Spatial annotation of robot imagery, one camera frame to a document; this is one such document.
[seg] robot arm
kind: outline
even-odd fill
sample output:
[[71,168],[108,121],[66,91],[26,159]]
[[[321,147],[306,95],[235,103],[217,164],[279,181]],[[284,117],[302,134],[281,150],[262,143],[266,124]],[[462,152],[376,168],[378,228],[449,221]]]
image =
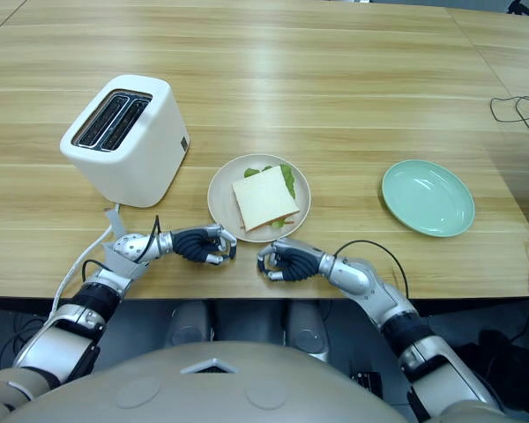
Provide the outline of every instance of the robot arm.
[[[266,262],[278,270],[267,269]],[[361,306],[412,383],[408,399],[420,420],[440,416],[464,401],[497,408],[476,375],[420,319],[411,302],[380,279],[369,262],[331,256],[308,244],[282,238],[259,252],[257,266],[270,280],[294,281],[320,274]]]
[[216,265],[235,257],[236,238],[220,225],[161,233],[153,239],[127,234],[116,212],[107,215],[117,241],[103,245],[104,263],[27,342],[13,367],[0,370],[0,419],[92,371],[108,320],[150,261],[171,252]]

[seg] beige plate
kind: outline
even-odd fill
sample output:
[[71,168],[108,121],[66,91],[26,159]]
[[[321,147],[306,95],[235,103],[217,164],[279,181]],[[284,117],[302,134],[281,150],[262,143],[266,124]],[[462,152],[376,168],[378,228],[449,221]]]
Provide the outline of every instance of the beige plate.
[[[266,225],[246,232],[242,229],[241,213],[239,212],[239,206],[231,184],[242,179],[245,169],[248,167],[262,170],[267,166],[281,164],[289,165],[292,168],[295,179],[296,203],[300,208],[300,212],[288,218],[294,223],[284,225],[280,229],[274,229],[270,225]],[[231,160],[213,176],[208,189],[208,208],[213,220],[223,225],[238,239],[248,242],[271,242],[291,234],[306,219],[310,206],[311,192],[303,173],[289,161],[270,154],[249,154]]]

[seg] plate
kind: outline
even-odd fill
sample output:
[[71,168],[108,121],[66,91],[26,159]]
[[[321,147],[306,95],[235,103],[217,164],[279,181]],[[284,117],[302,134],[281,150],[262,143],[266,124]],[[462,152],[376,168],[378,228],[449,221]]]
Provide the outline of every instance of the plate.
[[[300,212],[290,216],[293,224],[284,225],[281,228],[274,229],[270,225],[253,229],[246,232],[242,229],[242,218],[237,200],[231,184],[243,178],[245,169],[262,170],[267,166],[289,165],[294,175],[294,190],[296,193],[296,203]],[[222,167],[213,176],[208,189],[208,208],[210,214],[217,223],[225,227],[237,239],[248,242],[272,242],[282,236],[290,235],[306,219],[311,206],[311,192],[309,191],[308,181],[300,169],[289,161],[270,154],[249,154],[231,160]]]
[[474,221],[474,200],[466,185],[430,161],[406,160],[390,167],[382,194],[393,215],[422,234],[455,236]]

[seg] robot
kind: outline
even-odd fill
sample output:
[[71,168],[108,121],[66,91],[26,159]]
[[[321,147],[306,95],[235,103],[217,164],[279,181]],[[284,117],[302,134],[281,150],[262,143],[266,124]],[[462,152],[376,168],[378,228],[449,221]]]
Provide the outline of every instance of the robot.
[[[110,317],[152,260],[174,252],[222,265],[235,257],[237,244],[217,224],[145,236],[128,234],[116,211],[107,215],[116,241],[104,244],[105,262],[52,313],[13,366],[0,370],[0,422],[405,422],[333,367],[285,346],[189,343],[91,374]],[[319,274],[363,308],[410,381],[408,400],[420,421],[514,421],[370,263],[282,238],[258,253],[257,267],[273,281]]]

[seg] black cable on table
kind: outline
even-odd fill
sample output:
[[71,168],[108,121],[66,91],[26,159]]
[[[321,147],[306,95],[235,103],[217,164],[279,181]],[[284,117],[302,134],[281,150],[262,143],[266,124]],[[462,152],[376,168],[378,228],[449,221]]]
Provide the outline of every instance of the black cable on table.
[[[515,111],[517,112],[517,114],[519,116],[519,119],[506,121],[504,119],[500,119],[499,117],[497,117],[497,115],[495,114],[495,111],[494,111],[494,101],[512,101],[512,100],[516,101],[515,102]],[[529,96],[528,95],[516,95],[514,97],[509,97],[508,99],[499,99],[497,97],[494,97],[492,100],[490,100],[490,112],[492,112],[492,116],[498,122],[504,122],[504,123],[523,122],[525,124],[525,126],[529,129],[529,123],[528,123],[529,122],[529,117],[523,116],[523,112],[519,108],[519,103],[522,100],[529,101]]]
[[406,277],[406,272],[404,271],[404,268],[402,267],[402,265],[400,264],[398,258],[396,258],[396,256],[394,256],[392,254],[392,252],[390,250],[388,250],[384,245],[382,244],[379,244],[378,242],[374,242],[374,241],[369,241],[369,240],[354,240],[354,241],[349,241],[348,243],[344,244],[341,248],[339,248],[337,251],[335,251],[335,254],[334,256],[337,258],[337,255],[343,251],[344,249],[346,249],[349,245],[352,245],[352,244],[357,244],[359,242],[364,242],[366,244],[372,244],[372,245],[376,245],[377,247],[379,247],[380,249],[383,249],[386,253],[388,253],[388,255],[390,255],[390,257],[394,260],[394,262],[396,262],[396,264],[398,265],[399,267],[399,271],[402,273],[402,278],[404,279],[404,287],[406,289],[406,298],[409,299],[409,284],[407,283],[407,277]]

